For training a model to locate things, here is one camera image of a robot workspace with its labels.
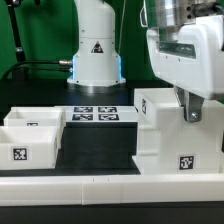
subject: white platform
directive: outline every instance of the white platform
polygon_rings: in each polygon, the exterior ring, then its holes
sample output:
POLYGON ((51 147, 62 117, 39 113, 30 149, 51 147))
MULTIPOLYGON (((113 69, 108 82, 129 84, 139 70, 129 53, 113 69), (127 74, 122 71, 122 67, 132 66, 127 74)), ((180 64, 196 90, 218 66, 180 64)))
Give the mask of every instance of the white platform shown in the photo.
MULTIPOLYGON (((172 111, 174 107, 177 107, 177 103, 173 102, 173 100, 170 101, 170 96, 172 99, 171 92, 170 95, 164 93, 161 92, 161 95, 155 96, 159 99, 157 106, 159 108, 167 102, 172 111)), ((140 97, 138 102, 142 102, 142 95, 138 94, 137 96, 140 97)), ((136 107, 142 109, 142 104, 138 103, 136 107)), ((71 121, 74 107, 65 108, 68 111, 66 119, 71 121)), ((150 108, 148 107, 146 111, 147 115, 153 114, 153 108, 150 108)), ((94 107, 93 113, 94 111, 98 113, 98 108, 94 107)), ((139 116, 143 116, 141 114, 143 113, 141 112, 142 110, 139 109, 138 111, 139 116)), ((181 115, 178 121, 183 119, 181 111, 182 108, 176 108, 176 113, 181 115)), ((154 123, 149 128, 159 128, 157 124, 162 124, 163 122, 172 126, 172 120, 161 121, 158 117, 157 123, 154 123)), ((146 160, 149 158, 147 157, 148 155, 156 155, 158 153, 156 146, 159 145, 157 139, 159 134, 160 131, 158 133, 155 132, 154 137, 150 139, 147 135, 145 136, 145 140, 148 138, 149 145, 154 148, 150 153, 147 152, 146 156, 144 151, 142 151, 142 154, 139 154, 144 155, 146 160)), ((174 174, 147 174, 147 172, 142 172, 141 175, 131 176, 0 178, 0 206, 224 201, 224 174, 222 171, 220 168, 217 173, 176 172, 174 174)))
POLYGON ((202 121, 188 123, 173 89, 135 91, 138 144, 134 158, 142 174, 223 171, 224 105, 205 101, 202 121))

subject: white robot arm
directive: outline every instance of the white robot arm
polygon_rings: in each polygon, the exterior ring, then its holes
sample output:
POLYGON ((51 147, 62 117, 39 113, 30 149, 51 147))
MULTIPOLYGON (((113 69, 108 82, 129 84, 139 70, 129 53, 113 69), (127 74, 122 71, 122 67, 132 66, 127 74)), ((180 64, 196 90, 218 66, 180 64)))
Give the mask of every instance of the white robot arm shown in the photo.
POLYGON ((209 0, 157 0, 152 7, 152 2, 144 1, 147 19, 142 23, 149 27, 153 71, 176 87, 185 119, 200 121, 204 99, 224 97, 224 22, 223 15, 216 15, 220 5, 209 0))
POLYGON ((79 50, 73 57, 68 86, 79 91, 107 92, 125 83, 115 51, 115 12, 102 0, 74 0, 79 22, 79 50))

